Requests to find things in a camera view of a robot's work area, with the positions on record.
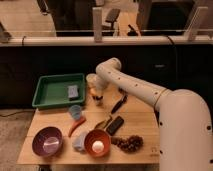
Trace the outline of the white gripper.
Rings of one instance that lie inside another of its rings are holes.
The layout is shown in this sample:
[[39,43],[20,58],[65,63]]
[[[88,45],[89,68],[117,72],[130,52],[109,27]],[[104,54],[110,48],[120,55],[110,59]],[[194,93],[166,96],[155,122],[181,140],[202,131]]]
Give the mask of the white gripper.
[[93,87],[96,90],[96,96],[93,97],[95,104],[100,106],[103,104],[103,92],[108,87],[108,82],[96,76],[96,86]]

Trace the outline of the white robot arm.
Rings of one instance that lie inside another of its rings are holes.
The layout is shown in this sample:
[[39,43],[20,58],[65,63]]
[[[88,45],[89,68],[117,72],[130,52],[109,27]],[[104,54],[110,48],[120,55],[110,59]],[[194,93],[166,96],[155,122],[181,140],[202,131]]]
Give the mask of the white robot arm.
[[213,171],[212,119],[199,94],[126,75],[118,58],[98,64],[96,77],[98,88],[117,85],[159,113],[159,171]]

